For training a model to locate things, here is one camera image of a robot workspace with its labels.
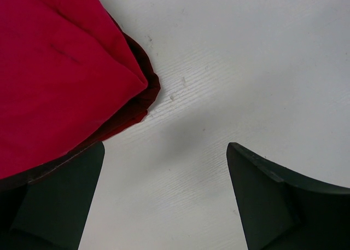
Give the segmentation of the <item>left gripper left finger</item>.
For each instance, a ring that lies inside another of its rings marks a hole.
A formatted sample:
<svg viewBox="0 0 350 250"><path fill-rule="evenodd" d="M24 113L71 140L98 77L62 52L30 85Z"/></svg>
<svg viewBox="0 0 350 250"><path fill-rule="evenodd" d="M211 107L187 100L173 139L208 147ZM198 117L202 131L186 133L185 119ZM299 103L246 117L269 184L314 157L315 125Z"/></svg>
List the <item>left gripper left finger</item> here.
<svg viewBox="0 0 350 250"><path fill-rule="evenodd" d="M1 178L1 249L78 249L104 155L96 142Z"/></svg>

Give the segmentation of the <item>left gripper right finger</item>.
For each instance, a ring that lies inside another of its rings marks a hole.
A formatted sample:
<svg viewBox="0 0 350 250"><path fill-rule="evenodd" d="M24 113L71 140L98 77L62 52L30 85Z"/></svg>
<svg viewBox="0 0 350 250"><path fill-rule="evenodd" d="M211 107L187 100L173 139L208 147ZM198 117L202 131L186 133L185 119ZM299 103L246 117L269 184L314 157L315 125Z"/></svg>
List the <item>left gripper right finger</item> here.
<svg viewBox="0 0 350 250"><path fill-rule="evenodd" d="M230 143L227 165L249 249L349 249L349 189Z"/></svg>

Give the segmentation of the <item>bright red t shirt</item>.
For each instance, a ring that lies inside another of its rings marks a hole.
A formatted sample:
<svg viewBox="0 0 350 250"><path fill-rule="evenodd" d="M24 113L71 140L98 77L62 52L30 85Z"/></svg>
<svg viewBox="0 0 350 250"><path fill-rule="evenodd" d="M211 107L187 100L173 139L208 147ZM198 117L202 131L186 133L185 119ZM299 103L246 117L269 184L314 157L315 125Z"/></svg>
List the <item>bright red t shirt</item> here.
<svg viewBox="0 0 350 250"><path fill-rule="evenodd" d="M147 85L99 0L1 0L1 177L65 155Z"/></svg>

